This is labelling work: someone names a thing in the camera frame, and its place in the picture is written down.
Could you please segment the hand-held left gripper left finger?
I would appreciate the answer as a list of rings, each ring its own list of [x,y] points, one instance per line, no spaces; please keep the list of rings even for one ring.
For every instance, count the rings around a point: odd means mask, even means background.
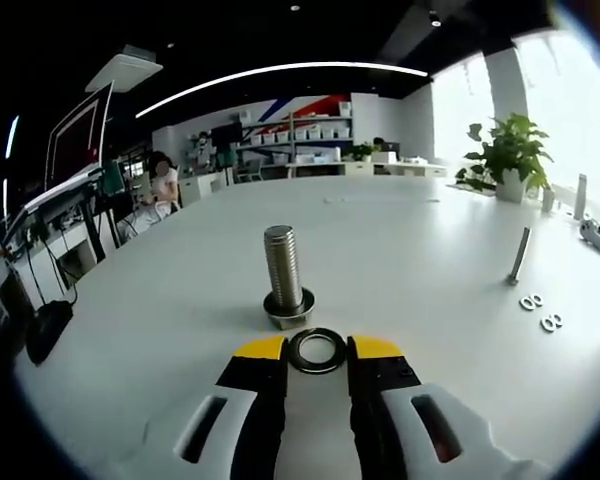
[[[129,453],[82,479],[273,479],[285,428],[286,337],[235,351],[183,426],[163,413],[148,421]]]

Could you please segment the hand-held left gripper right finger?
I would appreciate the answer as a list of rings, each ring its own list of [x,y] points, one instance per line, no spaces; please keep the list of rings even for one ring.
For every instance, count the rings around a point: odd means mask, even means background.
[[[489,422],[424,383],[393,343],[347,339],[350,422],[365,479],[547,479],[494,441]]]

